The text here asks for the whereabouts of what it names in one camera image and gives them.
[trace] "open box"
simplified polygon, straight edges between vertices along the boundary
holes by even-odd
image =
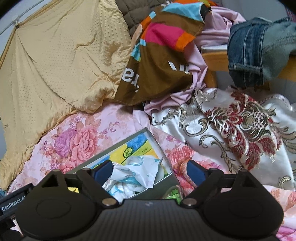
[[[168,189],[172,186],[180,184],[171,168],[169,160],[152,133],[147,128],[138,131],[100,154],[95,155],[68,173],[75,173],[84,167],[94,169],[105,160],[111,160],[112,162],[124,165],[126,158],[129,156],[145,155],[151,155],[158,159],[163,158],[160,168],[163,168],[165,173],[164,178],[155,182],[153,188],[145,189],[144,191],[131,197],[131,199],[160,199],[163,195],[165,195]]]

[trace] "wooden furniture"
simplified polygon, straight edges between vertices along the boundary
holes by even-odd
[[[207,66],[204,82],[208,88],[217,88],[218,83],[214,71],[228,72],[228,58],[226,51],[209,52],[202,54]],[[279,79],[286,79],[296,82],[296,57],[291,56],[287,66],[282,70],[278,76]]]

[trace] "light pink cloth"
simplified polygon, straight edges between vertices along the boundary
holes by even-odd
[[[194,42],[200,49],[202,46],[216,46],[228,43],[230,28],[245,22],[243,16],[224,7],[212,7],[212,14],[205,17],[205,26]]]
[[[189,72],[192,73],[193,77],[192,85],[188,90],[147,101],[144,111],[151,115],[153,112],[166,107],[182,105],[190,99],[194,89],[203,89],[205,87],[203,80],[207,72],[207,65],[198,48],[227,44],[232,25],[245,21],[238,12],[224,7],[212,7],[212,13],[205,18],[203,31],[184,49],[184,56],[189,64]]]

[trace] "colorful printed fabric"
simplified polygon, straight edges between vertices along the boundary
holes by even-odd
[[[224,7],[212,6],[212,13],[207,15],[203,31],[184,48],[184,56],[192,73],[192,85],[185,91],[179,91],[145,102],[144,111],[151,115],[167,107],[180,106],[190,100],[194,89],[203,89],[207,65],[199,51],[202,46],[215,46],[228,43],[230,28],[246,20],[235,11]],[[141,25],[135,32],[132,42],[139,36]]]
[[[186,90],[192,74],[184,48],[202,31],[208,1],[177,0],[155,8],[142,21],[142,35],[133,48],[115,100],[135,105]]]

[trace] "yellow sticker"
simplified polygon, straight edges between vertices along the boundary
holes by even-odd
[[[71,192],[79,193],[78,188],[68,188]]]

